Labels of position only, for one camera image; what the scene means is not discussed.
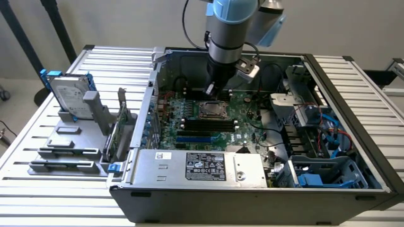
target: warning label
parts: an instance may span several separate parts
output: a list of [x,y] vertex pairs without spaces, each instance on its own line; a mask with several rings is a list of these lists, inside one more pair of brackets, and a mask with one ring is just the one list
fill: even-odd
[[225,181],[223,154],[186,153],[185,178],[189,181]]

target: black ram slot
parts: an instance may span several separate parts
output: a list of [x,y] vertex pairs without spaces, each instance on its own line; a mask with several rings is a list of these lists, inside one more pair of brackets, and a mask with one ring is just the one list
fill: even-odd
[[177,131],[177,136],[211,136],[210,132],[206,131]]
[[186,100],[195,100],[195,101],[229,101],[229,95],[227,95],[227,91],[222,91],[218,94],[217,99],[211,98],[210,96],[207,96],[202,91],[191,91],[187,90],[186,91],[186,95],[185,95],[185,99]]
[[234,123],[230,121],[185,120],[185,131],[230,131],[234,132]]

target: white wall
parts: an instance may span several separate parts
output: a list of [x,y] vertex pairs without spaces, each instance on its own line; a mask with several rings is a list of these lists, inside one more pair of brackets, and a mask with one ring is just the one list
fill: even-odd
[[[59,14],[78,53],[85,44],[130,47],[189,47],[181,31],[185,0],[58,0]],[[46,69],[69,66],[51,23],[38,0],[10,0]],[[402,0],[283,0],[286,23],[269,48],[275,52],[350,55],[366,69],[383,69],[404,57]],[[186,28],[201,44],[203,3],[190,0]],[[0,77],[35,74],[0,16]]]

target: workbench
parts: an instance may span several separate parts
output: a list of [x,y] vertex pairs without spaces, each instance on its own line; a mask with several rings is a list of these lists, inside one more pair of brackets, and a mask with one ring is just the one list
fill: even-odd
[[[94,77],[101,102],[118,111],[117,89],[126,89],[127,108],[138,112],[151,49],[93,46],[79,53],[66,73]],[[402,113],[353,61],[314,56],[331,83],[363,125],[390,165],[404,180]],[[29,175],[59,120],[58,103],[50,94],[0,158],[0,226],[133,226],[113,201],[102,177]],[[339,226],[401,227],[404,203],[385,211],[366,211]]]

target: robotic arm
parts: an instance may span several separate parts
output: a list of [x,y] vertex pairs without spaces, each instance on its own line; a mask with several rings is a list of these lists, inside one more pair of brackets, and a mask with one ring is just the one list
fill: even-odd
[[207,4],[211,22],[205,36],[209,73],[205,93],[215,96],[227,80],[241,76],[249,83],[259,68],[258,53],[241,58],[243,44],[270,46],[285,20],[279,0],[213,0]]

